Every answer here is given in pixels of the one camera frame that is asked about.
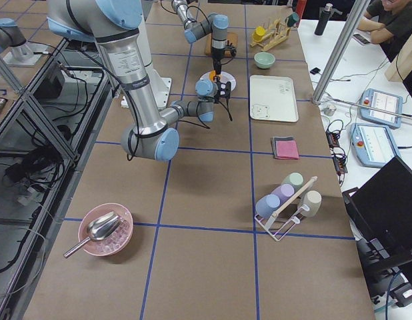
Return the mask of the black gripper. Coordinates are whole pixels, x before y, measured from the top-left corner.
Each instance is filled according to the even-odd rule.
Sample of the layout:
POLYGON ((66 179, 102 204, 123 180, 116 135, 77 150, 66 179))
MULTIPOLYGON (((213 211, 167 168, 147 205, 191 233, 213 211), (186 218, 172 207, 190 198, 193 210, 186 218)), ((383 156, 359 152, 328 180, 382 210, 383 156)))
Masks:
POLYGON ((211 56, 213 59, 213 70, 216 74, 221 73, 222 65, 221 60, 225 58, 225 48, 211 48, 211 56))
MULTIPOLYGON (((220 87, 220 78, 219 76, 213 77, 213 82, 217 87, 220 87)), ((219 103, 220 102, 220 89, 217 87, 212 87, 207 92, 207 101, 210 103, 219 103)))

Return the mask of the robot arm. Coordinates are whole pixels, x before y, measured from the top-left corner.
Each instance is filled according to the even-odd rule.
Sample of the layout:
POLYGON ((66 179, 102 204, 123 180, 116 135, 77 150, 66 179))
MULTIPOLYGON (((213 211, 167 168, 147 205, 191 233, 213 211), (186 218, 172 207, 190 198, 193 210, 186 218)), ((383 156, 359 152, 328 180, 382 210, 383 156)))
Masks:
POLYGON ((128 155, 168 161, 179 147, 174 123, 183 117, 213 120, 218 79, 196 83, 197 101, 175 101, 158 108, 137 41, 144 22, 140 1, 48 1, 47 8, 49 29, 67 39, 94 42, 104 70, 122 89, 135 120, 121 138, 128 155))
POLYGON ((225 52, 230 51, 228 36, 229 18, 226 15, 210 13, 204 20, 198 22, 189 11, 187 1, 171 1, 174 12, 178 15, 184 26, 184 34, 188 43, 211 34, 211 56, 215 75, 221 74, 222 60, 225 52))

